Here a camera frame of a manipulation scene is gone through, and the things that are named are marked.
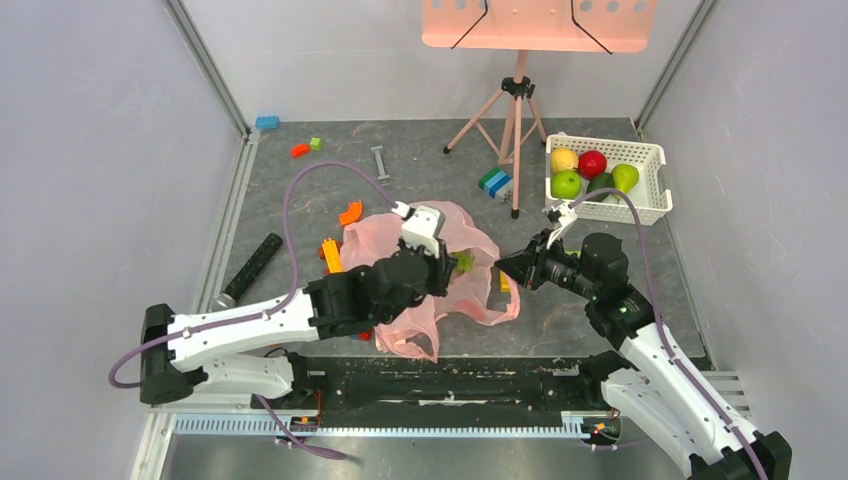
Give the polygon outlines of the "green blue grey brick stack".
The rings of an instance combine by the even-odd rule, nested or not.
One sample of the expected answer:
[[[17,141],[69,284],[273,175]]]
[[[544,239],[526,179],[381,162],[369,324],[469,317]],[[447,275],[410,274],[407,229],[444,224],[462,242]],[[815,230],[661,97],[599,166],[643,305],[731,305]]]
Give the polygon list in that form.
[[[500,202],[510,202],[513,192],[513,179],[500,168],[493,168],[478,181],[478,187],[490,198]]]

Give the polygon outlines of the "dark green fake avocado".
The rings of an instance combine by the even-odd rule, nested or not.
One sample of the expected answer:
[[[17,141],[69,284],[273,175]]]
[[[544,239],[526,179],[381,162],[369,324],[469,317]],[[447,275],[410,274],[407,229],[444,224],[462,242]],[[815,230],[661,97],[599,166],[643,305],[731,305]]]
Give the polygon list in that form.
[[[600,173],[595,176],[593,179],[589,181],[589,184],[586,188],[586,193],[590,194],[599,190],[602,190],[602,193],[594,195],[590,198],[592,202],[604,202],[610,195],[609,192],[606,192],[606,189],[614,189],[615,188],[615,180],[611,173]]]

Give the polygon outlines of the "red arch toy brick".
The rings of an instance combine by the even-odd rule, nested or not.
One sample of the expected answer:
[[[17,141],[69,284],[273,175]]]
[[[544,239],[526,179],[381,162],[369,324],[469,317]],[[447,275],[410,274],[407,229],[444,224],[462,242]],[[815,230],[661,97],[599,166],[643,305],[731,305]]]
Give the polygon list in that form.
[[[293,158],[299,158],[299,157],[302,157],[302,156],[310,153],[311,151],[312,151],[312,149],[311,149],[310,145],[301,143],[301,144],[295,145],[291,149],[290,154]]]

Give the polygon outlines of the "green fake pear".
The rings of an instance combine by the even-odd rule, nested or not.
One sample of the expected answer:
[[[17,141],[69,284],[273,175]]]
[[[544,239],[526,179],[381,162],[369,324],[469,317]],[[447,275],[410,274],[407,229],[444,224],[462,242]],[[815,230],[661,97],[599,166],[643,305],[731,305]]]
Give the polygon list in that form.
[[[640,171],[631,164],[621,163],[611,170],[614,187],[628,194],[640,181]]]

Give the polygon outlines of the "yellow orange toy car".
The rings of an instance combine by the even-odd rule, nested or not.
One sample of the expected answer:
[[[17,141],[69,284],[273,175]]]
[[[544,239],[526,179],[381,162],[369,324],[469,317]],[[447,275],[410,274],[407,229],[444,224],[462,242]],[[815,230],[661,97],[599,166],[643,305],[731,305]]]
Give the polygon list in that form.
[[[341,273],[345,271],[340,254],[342,245],[342,241],[332,238],[327,238],[321,243],[321,246],[317,250],[317,254],[319,258],[325,262],[325,274]]]

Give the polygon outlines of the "green fake apple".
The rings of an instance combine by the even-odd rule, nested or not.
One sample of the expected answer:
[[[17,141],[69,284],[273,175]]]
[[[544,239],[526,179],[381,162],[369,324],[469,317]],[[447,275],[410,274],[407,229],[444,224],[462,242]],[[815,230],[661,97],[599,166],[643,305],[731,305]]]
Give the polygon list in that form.
[[[550,196],[554,199],[576,199],[582,189],[582,178],[575,170],[563,170],[550,178]]]

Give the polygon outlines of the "pink plastic bag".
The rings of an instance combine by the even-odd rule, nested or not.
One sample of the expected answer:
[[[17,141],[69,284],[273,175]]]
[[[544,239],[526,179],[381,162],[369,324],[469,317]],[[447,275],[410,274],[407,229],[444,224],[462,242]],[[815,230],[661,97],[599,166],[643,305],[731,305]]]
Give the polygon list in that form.
[[[450,253],[470,250],[473,268],[452,278],[446,297],[427,297],[421,305],[405,310],[393,323],[375,328],[375,344],[380,351],[411,359],[436,361],[440,349],[437,322],[452,313],[464,314],[484,326],[517,319],[521,309],[518,286],[510,281],[510,300],[503,311],[488,307],[492,293],[494,263],[500,249],[475,225],[471,215],[450,201],[427,201],[440,210],[445,222],[440,237]],[[374,214],[344,228],[340,250],[343,266],[349,270],[372,265],[398,250],[401,220],[392,213]]]

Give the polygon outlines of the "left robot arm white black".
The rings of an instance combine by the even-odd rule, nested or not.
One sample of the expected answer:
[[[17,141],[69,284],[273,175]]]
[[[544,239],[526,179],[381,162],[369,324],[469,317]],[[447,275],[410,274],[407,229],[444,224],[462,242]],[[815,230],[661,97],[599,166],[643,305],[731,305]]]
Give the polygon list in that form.
[[[291,342],[358,335],[390,324],[429,296],[444,297],[458,261],[443,242],[437,255],[405,243],[372,265],[331,273],[295,293],[231,310],[177,314],[147,308],[140,354],[140,400],[161,405],[197,391],[230,391],[306,405],[314,381],[287,360],[247,351]]]

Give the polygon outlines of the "orange curved toy piece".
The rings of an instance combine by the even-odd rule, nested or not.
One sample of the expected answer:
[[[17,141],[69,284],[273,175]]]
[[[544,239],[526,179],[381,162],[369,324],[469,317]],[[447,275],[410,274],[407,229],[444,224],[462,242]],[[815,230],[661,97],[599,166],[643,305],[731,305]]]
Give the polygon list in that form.
[[[339,224],[342,227],[352,225],[361,220],[364,212],[365,208],[361,200],[350,202],[347,209],[338,215]]]

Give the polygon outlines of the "green fake fruit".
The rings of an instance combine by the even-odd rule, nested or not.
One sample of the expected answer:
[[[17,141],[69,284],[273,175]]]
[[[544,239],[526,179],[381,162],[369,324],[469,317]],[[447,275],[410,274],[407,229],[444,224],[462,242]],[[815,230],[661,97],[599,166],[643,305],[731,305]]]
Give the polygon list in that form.
[[[462,250],[452,252],[451,255],[457,260],[455,272],[457,275],[463,275],[469,272],[474,265],[474,256],[470,250]]]

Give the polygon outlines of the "yellow fake lemon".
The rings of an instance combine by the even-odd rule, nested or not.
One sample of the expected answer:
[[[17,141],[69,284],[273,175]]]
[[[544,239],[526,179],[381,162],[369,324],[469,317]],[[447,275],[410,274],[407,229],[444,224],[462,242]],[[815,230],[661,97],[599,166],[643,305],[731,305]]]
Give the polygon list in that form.
[[[565,171],[576,171],[579,165],[579,155],[564,147],[554,148],[550,153],[550,170],[552,174]]]

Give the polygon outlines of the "white plastic basket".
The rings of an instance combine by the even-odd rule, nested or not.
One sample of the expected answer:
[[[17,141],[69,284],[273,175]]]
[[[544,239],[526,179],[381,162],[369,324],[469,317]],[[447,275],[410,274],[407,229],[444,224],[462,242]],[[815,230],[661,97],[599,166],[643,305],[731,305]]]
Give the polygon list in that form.
[[[673,209],[671,190],[660,182],[666,159],[657,144],[552,134],[545,163],[547,205],[616,188],[630,199],[644,225]]]

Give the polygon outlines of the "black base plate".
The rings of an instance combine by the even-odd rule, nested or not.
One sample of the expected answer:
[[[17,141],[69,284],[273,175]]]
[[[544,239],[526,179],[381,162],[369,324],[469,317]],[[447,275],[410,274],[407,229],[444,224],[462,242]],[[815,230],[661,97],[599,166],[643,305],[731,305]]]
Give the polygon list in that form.
[[[612,355],[588,358],[303,357],[277,410],[315,410],[324,427],[553,427],[561,413],[609,412]]]

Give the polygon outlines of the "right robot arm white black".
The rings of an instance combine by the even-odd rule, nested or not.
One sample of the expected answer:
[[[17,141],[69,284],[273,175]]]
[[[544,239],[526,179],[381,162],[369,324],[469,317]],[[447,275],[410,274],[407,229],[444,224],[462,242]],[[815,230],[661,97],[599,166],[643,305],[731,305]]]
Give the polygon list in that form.
[[[621,240],[593,233],[574,255],[561,241],[549,242],[550,233],[543,230],[495,265],[520,287],[551,283],[586,299],[591,326],[612,348],[581,364],[580,400],[630,418],[687,479],[788,478],[788,441],[777,431],[760,432],[682,353],[630,283]]]

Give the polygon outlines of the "red fake apple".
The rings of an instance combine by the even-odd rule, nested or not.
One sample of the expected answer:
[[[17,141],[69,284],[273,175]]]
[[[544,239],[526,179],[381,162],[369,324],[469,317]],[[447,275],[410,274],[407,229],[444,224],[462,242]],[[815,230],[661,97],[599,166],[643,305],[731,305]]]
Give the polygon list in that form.
[[[607,158],[598,150],[587,150],[578,155],[578,173],[587,180],[592,180],[605,173]]]

